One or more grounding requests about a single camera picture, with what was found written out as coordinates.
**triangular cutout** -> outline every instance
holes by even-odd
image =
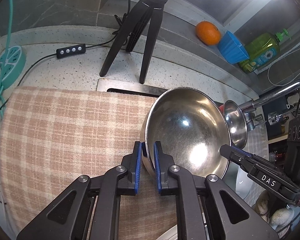
[[[77,192],[75,190],[72,190],[62,201],[58,203],[58,205],[56,205],[49,212],[47,218],[61,225],[64,225],[67,221],[76,194]]]
[[[220,196],[233,225],[249,218],[249,214],[226,191],[220,190]]]

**plaid tablecloth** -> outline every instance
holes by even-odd
[[[132,153],[155,98],[19,87],[5,110],[0,174],[21,230],[74,179],[103,175]],[[159,196],[144,167],[139,194],[122,196],[119,239],[156,239],[176,224],[175,199]]]

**faucet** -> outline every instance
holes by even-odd
[[[294,81],[293,83],[290,83],[286,86],[280,87],[278,89],[276,89],[275,91],[259,98],[256,100],[250,100],[248,102],[245,102],[241,105],[239,105],[239,108],[241,109],[243,116],[245,118],[246,124],[247,124],[247,129],[248,131],[251,131],[253,129],[255,129],[258,125],[254,125],[253,120],[255,121],[259,121],[260,120],[260,116],[254,116],[254,114],[252,113],[253,111],[255,111],[258,107],[263,106],[269,102],[272,102],[273,100],[276,100],[280,97],[283,97],[291,92],[293,92],[294,90],[300,88],[300,79]]]

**bottle label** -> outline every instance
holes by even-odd
[[[251,71],[254,71],[264,63],[271,60],[275,55],[277,55],[277,51],[275,50],[275,48],[268,49],[265,53],[261,54],[259,57],[255,58],[247,65],[250,66],[250,69],[252,69]]]

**tripod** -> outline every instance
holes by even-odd
[[[120,27],[118,35],[115,38],[106,60],[103,63],[100,71],[100,77],[104,77],[108,73],[112,62],[114,61],[129,34],[130,38],[126,47],[126,51],[131,52],[133,50],[141,33],[151,19],[139,78],[139,82],[141,84],[145,82],[155,41],[157,40],[162,22],[163,8],[167,1],[168,0],[140,0],[132,8],[131,12],[128,14],[127,18]]]

